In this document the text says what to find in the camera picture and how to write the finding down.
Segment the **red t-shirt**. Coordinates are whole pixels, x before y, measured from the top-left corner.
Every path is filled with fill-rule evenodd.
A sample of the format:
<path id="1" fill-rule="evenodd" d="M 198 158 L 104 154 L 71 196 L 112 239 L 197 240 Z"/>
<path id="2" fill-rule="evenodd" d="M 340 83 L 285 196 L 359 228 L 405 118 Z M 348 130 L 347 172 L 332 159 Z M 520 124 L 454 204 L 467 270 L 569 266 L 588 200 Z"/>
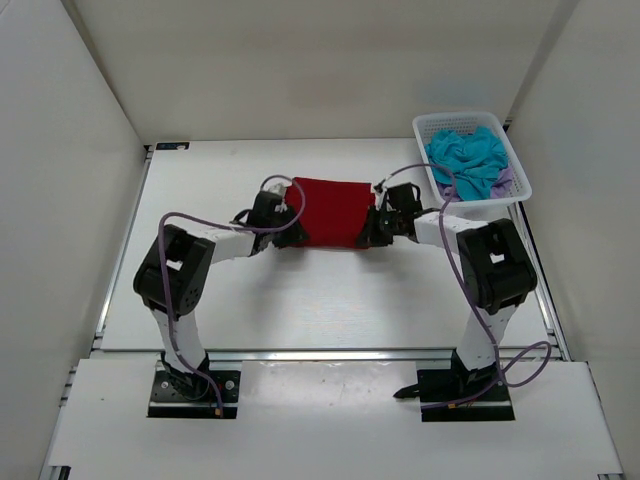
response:
<path id="1" fill-rule="evenodd" d="M 290 246 L 356 249 L 369 208 L 375 205 L 372 185 L 304 177 L 293 180 L 305 194 L 299 223 L 307 238 Z"/>

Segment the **teal t-shirt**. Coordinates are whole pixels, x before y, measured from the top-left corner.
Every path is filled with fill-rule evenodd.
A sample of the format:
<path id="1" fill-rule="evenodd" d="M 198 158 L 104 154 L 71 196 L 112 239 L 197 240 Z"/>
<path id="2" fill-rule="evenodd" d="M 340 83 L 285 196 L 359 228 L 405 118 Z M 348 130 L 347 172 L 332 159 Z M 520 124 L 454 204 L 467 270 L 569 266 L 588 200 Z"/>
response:
<path id="1" fill-rule="evenodd" d="M 432 172 L 444 199 L 452 198 L 456 191 L 465 198 L 463 188 L 468 185 L 480 197 L 488 197 L 500 171 L 511 167 L 502 141 L 487 127 L 464 135 L 440 130 L 425 146 L 425 153 L 430 164 L 439 165 Z"/>

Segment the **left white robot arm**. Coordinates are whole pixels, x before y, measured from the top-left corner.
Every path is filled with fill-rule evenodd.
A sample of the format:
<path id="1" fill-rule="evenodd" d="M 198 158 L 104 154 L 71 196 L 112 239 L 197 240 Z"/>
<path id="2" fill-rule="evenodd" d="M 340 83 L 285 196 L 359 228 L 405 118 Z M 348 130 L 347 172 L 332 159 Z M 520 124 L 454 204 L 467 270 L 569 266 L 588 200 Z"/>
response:
<path id="1" fill-rule="evenodd" d="M 269 245 L 282 248 L 307 239 L 300 223 L 306 206 L 305 195 L 295 207 L 283 193 L 261 190 L 253 206 L 228 225 L 181 212 L 169 212 L 159 220 L 133 289 L 156 319 L 164 346 L 162 365 L 171 385 L 186 399 L 222 402 L 195 320 L 210 267 L 255 256 Z"/>

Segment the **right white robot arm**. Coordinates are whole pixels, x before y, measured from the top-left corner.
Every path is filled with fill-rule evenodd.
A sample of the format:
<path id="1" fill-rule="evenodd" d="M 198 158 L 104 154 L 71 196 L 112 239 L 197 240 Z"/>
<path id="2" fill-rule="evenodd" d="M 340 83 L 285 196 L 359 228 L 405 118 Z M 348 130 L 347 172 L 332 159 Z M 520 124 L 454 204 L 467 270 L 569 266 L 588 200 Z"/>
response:
<path id="1" fill-rule="evenodd" d="M 439 247 L 453 262 L 456 279 L 470 304 L 462 340 L 452 354 L 449 387 L 470 400 L 498 371 L 496 350 L 506 327 L 537 277 L 513 222 L 469 220 L 425 209 L 419 187 L 404 183 L 374 187 L 376 203 L 367 211 L 358 247 L 383 247 L 397 237 Z"/>

